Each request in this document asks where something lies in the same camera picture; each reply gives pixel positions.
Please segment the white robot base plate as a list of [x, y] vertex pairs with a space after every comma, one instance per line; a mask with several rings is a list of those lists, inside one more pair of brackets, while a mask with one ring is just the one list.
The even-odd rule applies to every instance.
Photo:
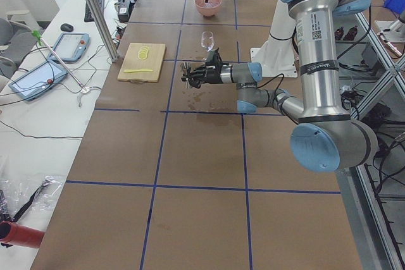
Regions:
[[264, 77], [297, 78], [292, 36], [296, 22], [289, 16], [288, 5], [277, 1], [268, 39], [261, 47], [251, 48], [251, 61], [260, 63]]

